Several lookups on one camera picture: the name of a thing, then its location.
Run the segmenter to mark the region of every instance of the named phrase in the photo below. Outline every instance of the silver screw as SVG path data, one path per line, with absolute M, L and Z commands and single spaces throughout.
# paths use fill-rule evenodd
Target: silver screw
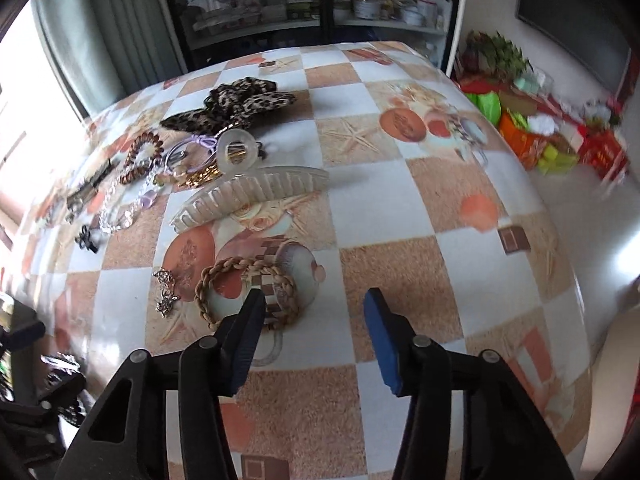
M 482 352 L 482 359 L 493 365 L 500 360 L 500 356 L 498 355 L 498 352 L 494 350 L 485 350 Z
M 425 335 L 414 335 L 414 345 L 418 348 L 427 348 L 431 344 L 431 338 Z
M 131 362 L 141 363 L 146 359 L 146 352 L 144 350 L 136 350 L 131 354 Z
M 200 340 L 198 344 L 200 345 L 200 348 L 213 348 L 218 344 L 218 340 L 212 335 L 206 335 Z

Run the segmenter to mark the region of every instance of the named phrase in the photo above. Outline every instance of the television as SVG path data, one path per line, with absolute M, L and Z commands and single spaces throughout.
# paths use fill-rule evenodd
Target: television
M 631 56 L 599 0 L 520 0 L 517 16 L 560 44 L 614 95 Z

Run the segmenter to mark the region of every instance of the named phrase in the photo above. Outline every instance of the braided bracelet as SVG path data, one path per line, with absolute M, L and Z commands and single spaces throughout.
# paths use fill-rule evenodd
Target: braided bracelet
M 296 302 L 296 284 L 293 278 L 284 274 L 280 267 L 270 265 L 264 260 L 254 258 L 239 258 L 233 256 L 221 260 L 212 267 L 206 267 L 201 274 L 200 281 L 196 285 L 194 302 L 200 309 L 200 316 L 209 324 L 209 328 L 215 330 L 221 320 L 214 320 L 213 313 L 207 308 L 207 291 L 209 285 L 216 277 L 230 270 L 246 270 L 249 272 L 260 272 L 260 274 L 270 274 L 273 276 L 274 285 L 279 285 L 284 292 L 284 310 L 282 312 L 270 312 L 280 326 L 293 322 L 298 317 L 300 309 Z
M 149 157 L 148 160 L 144 160 L 143 162 L 136 163 L 136 157 L 140 153 L 140 149 L 145 144 L 153 144 L 154 146 L 154 154 Z M 151 132 L 144 132 L 136 137 L 133 141 L 131 147 L 129 148 L 129 152 L 127 153 L 127 158 L 124 160 L 124 167 L 122 168 L 122 173 L 120 174 L 120 183 L 121 184 L 130 184 L 135 180 L 142 178 L 145 176 L 153 164 L 160 160 L 162 157 L 162 140 L 158 134 L 152 134 Z

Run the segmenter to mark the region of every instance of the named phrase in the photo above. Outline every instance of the curtain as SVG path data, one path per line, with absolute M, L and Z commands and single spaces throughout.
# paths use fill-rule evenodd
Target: curtain
M 52 68 L 82 116 L 183 72 L 159 0 L 34 3 Z

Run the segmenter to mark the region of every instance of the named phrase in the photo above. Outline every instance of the table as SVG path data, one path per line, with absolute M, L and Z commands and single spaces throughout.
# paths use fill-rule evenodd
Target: table
M 165 189 L 135 224 L 72 241 L 103 193 L 68 225 L 39 228 L 52 197 L 172 114 L 202 106 L 210 88 L 244 76 L 277 82 L 297 101 L 252 133 L 261 164 L 324 168 L 329 188 L 240 210 L 177 236 L 169 221 L 193 190 Z M 181 138 L 159 130 L 169 146 Z M 71 351 L 97 396 L 134 349 L 176 351 L 208 333 L 193 304 L 200 271 L 228 256 L 272 254 L 298 288 L 300 318 L 282 350 L 254 367 L 223 418 L 239 474 L 265 478 L 390 478 L 407 399 L 382 383 L 362 298 L 378 286 L 391 309 L 447 349 L 500 352 L 543 413 L 574 470 L 590 418 L 590 350 L 579 291 L 552 220 L 495 129 L 444 75 L 395 42 L 285 48 L 169 80 L 105 110 L 88 127 L 95 149 L 34 204 L 15 241 L 12 292 L 48 327 L 49 350 Z M 136 185 L 123 203 L 135 199 Z M 153 270 L 177 277 L 181 300 L 163 319 Z M 238 309 L 239 272 L 209 303 Z M 273 333 L 261 336 L 267 355 Z M 454 394 L 450 474 L 460 468 L 462 396 Z M 180 478 L 175 397 L 168 458 Z

